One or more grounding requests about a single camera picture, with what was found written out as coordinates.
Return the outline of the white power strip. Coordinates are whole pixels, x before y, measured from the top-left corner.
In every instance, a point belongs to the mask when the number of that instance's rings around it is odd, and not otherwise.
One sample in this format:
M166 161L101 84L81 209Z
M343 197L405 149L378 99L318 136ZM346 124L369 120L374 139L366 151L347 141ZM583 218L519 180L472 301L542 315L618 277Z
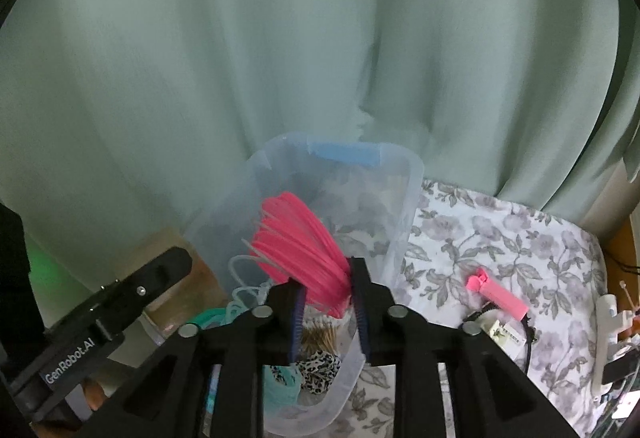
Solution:
M634 323L632 310L618 310L617 299L613 294L605 294L596 302L597 341L596 361L592 371L591 395L599 400L611 389L611 382L603 380L604 367L617 351L617 336Z

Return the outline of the small white labelled packet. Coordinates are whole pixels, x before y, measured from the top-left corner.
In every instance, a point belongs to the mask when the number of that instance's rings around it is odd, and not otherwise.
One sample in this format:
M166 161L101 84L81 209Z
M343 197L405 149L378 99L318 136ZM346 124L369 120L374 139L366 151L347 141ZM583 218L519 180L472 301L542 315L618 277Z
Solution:
M520 321L500 310L489 310L478 320L480 327L510 359L516 361L525 357L527 337Z

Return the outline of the floral bed sheet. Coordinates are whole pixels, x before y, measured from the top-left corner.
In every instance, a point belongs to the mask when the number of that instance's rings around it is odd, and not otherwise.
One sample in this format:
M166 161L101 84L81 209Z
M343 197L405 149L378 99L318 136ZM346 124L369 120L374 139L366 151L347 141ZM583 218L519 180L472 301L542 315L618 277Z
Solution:
M597 239L530 207L424 181L390 279L395 298L456 326L485 306L465 287L478 267L526 303L536 330L529 378L579 436L591 435L603 411L591 395L596 302L605 291Z

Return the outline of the leopard print scrunchie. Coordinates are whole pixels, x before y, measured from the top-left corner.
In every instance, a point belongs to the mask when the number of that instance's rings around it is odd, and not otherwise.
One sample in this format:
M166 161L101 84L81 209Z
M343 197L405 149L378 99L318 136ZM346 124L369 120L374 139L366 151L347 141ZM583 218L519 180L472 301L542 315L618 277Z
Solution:
M302 389L311 395L324 395L342 366L341 358L332 352L317 350L296 362L302 377Z

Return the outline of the clear plastic storage bin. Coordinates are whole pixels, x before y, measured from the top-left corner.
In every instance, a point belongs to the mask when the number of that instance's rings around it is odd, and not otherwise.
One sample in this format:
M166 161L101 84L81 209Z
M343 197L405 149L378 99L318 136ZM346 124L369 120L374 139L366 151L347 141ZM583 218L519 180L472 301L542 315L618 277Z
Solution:
M347 257L363 257L373 280L393 279L408 245L420 195L423 164L411 151L390 143L333 143L303 134L268 141L225 189L208 189L182 235L218 281L226 304L193 308L206 328L227 323L262 304L271 285L248 256L244 241L254 236L262 201L282 192L298 196L334 237ZM192 308L184 313L190 314ZM265 373L265 430L280 437L329 437L346 424L345 404L364 367L355 315L338 322L340 372L324 395L304 392L301 380L276 387Z

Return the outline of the bundle of wooden toothpicks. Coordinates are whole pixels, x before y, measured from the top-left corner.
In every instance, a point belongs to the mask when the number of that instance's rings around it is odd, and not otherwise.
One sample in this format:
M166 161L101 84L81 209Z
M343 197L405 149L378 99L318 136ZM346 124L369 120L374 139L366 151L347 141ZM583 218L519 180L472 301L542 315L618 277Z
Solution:
M303 327L300 354L309 358L316 352L337 354L337 329L326 322L314 322Z

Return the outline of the pale green curtain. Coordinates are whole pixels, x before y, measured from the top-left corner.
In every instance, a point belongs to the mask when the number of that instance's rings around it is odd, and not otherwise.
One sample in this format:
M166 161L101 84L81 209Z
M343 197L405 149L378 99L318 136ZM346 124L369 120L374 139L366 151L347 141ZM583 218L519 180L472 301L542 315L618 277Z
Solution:
M268 140L397 143L430 178L600 231L639 175L632 0L17 0L1 198L87 288Z

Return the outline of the pink hair roller tube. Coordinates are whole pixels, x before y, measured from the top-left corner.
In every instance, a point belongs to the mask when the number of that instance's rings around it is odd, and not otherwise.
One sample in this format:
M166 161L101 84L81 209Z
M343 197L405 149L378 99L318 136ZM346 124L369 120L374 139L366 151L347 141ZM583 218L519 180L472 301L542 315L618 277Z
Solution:
M482 267L478 267L466 279L465 287L471 292L482 295L515 320L521 321L528 314L526 303L494 280Z

